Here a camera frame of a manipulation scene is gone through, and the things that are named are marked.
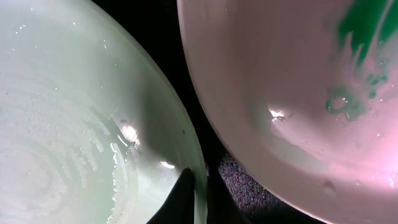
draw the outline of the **glossy ceramic surface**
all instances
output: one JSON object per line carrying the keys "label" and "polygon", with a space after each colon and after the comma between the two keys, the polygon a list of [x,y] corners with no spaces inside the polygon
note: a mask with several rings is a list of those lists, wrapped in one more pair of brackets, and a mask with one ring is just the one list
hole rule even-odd
{"label": "glossy ceramic surface", "polygon": [[0,1],[0,223],[146,223],[183,168],[205,222],[190,119],[144,49],[91,1]]}
{"label": "glossy ceramic surface", "polygon": [[328,223],[396,223],[398,1],[178,1],[188,67],[232,155]]}

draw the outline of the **white bowl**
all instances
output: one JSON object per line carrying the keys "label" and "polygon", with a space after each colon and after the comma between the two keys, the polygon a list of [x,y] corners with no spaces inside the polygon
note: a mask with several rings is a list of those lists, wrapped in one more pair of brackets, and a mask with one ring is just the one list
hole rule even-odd
{"label": "white bowl", "polygon": [[144,49],[91,1],[0,1],[0,223],[145,223],[205,163]]}
{"label": "white bowl", "polygon": [[324,222],[396,222],[397,8],[178,1],[191,78],[218,136],[266,189]]}

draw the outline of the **textured black surface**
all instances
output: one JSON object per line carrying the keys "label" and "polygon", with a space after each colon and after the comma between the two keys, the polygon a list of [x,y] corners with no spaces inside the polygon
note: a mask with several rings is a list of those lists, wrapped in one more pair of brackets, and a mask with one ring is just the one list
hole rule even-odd
{"label": "textured black surface", "polygon": [[233,200],[250,221],[320,223],[281,202],[254,181],[228,155],[217,138],[189,77],[180,37],[176,0],[93,1],[115,18],[165,73],[187,109],[209,169],[219,171]]}

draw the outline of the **speckled dark countertop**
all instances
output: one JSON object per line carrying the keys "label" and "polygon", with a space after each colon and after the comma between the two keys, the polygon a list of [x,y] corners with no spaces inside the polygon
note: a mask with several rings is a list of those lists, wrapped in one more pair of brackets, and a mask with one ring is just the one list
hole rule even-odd
{"label": "speckled dark countertop", "polygon": [[190,115],[206,162],[218,169],[236,205],[252,223],[321,223],[265,190],[240,168],[217,138],[189,77],[177,0],[93,1],[129,31],[165,73]]}

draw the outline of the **plate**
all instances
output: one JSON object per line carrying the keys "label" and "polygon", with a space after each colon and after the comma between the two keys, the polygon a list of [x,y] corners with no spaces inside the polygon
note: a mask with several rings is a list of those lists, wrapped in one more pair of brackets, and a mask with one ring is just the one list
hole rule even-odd
{"label": "plate", "polygon": [[192,123],[145,50],[91,1],[0,2],[1,223],[146,223],[182,169],[206,173]]}
{"label": "plate", "polygon": [[395,223],[396,1],[178,1],[202,107],[267,190],[327,223]]}

